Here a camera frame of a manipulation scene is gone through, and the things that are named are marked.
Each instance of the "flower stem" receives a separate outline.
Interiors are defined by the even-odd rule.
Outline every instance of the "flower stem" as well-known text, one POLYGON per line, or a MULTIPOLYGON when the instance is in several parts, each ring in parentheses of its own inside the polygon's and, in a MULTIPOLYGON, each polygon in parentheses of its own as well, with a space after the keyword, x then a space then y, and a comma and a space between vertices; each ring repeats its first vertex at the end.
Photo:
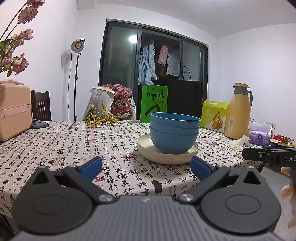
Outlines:
POLYGON ((7 37, 4 39, 4 41, 9 37, 9 35, 12 33, 12 31, 15 29, 15 27, 10 31, 10 33, 7 35, 7 37))
POLYGON ((20 11, 27 5, 27 2, 20 8, 20 10, 17 12, 17 14, 13 17, 13 19, 10 21, 10 23, 8 24, 7 28, 5 29, 4 33, 1 35, 0 40, 2 39, 2 37, 4 36, 4 34, 6 33, 6 31, 8 30, 9 26, 12 24, 13 20, 16 18, 16 16, 20 13, 20 11))

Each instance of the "beige plate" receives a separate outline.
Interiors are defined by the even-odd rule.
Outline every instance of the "beige plate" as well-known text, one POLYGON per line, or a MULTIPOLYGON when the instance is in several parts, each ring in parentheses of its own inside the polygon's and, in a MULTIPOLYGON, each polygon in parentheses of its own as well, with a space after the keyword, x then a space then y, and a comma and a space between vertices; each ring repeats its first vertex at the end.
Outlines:
POLYGON ((190 150, 181 155, 163 154, 153 145, 150 134, 145 134, 137 139, 137 147, 141 155, 150 161, 177 165, 189 162, 193 156, 196 156, 199 146, 198 143, 195 142, 190 150))

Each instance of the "wooden chair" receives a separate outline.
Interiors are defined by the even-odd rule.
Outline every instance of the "wooden chair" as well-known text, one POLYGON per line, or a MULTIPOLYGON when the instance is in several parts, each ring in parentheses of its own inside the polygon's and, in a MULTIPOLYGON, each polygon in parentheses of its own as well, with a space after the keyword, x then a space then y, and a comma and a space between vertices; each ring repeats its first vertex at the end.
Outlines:
POLYGON ((34 119, 52 121, 48 91, 45 93, 31 91, 31 105, 34 119))

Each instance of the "thermos handle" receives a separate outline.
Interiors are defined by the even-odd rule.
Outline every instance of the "thermos handle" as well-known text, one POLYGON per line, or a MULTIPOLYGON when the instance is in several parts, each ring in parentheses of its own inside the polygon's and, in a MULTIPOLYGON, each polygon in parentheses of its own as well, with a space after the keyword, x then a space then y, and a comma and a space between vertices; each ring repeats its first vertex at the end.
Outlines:
POLYGON ((250 94, 250 105, 252 107, 252 104, 253 104, 253 93, 251 91, 248 91, 248 94, 250 94))

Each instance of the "table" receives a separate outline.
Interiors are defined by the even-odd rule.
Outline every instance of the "table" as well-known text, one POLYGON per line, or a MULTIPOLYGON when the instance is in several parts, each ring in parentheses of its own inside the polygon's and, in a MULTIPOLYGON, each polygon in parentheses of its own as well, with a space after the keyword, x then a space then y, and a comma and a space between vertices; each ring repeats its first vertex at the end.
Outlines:
MULTIPOLYGON (((93 183, 119 195, 180 195, 199 180, 189 163, 168 166, 142 157, 136 139, 149 133, 149 124, 120 121, 114 126, 90 129, 83 122, 49 122, 48 128, 28 130, 0 145, 0 213, 11 216, 11 206, 32 173, 40 165, 51 170, 82 165, 95 156, 103 160, 102 172, 93 183)), ((237 173, 247 165, 240 152, 228 146, 222 133, 200 129, 198 156, 208 163, 229 166, 237 173)))

